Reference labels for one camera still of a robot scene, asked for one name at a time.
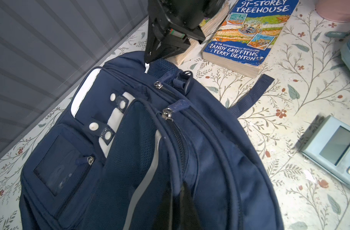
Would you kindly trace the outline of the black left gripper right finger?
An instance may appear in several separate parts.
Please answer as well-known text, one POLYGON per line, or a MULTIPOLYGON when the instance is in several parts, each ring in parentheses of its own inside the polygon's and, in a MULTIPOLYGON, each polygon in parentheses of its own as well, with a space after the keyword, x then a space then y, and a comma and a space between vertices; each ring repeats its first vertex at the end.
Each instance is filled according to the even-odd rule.
POLYGON ((201 230, 201 222, 186 182, 183 182, 180 191, 180 229, 201 230))

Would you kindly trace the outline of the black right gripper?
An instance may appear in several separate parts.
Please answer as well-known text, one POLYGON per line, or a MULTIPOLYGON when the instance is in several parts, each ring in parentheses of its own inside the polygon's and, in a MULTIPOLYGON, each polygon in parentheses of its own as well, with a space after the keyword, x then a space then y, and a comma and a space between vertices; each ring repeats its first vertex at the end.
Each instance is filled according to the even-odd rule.
POLYGON ((154 62, 185 51, 187 36, 205 17, 211 18, 225 1, 160 1, 148 2, 148 37, 144 61, 154 62))

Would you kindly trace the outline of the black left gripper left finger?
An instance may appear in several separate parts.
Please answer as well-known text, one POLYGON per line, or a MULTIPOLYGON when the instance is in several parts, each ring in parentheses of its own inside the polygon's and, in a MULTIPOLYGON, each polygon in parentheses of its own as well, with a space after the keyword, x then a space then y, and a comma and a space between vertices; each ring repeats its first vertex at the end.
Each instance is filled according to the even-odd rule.
POLYGON ((162 200, 157 208, 152 230, 180 229, 180 196, 174 195, 170 184, 166 185, 162 200))

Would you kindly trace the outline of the blue 91-storey treehouse book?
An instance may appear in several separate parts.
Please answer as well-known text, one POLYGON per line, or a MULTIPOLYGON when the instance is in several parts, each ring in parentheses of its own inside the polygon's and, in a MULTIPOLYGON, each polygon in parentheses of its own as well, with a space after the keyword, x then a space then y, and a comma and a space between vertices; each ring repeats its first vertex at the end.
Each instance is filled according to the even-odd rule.
POLYGON ((204 47, 213 64, 255 78, 298 0, 238 1, 204 47))

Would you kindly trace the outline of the navy blue student backpack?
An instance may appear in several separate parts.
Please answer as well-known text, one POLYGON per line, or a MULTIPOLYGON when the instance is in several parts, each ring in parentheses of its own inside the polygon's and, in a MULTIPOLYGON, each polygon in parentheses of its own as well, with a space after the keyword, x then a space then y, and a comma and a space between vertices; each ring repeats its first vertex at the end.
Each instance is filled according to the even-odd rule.
POLYGON ((167 184, 191 191, 202 230, 282 230, 267 172, 238 118, 190 71, 145 53, 94 68, 21 173, 25 230, 152 230, 167 184))

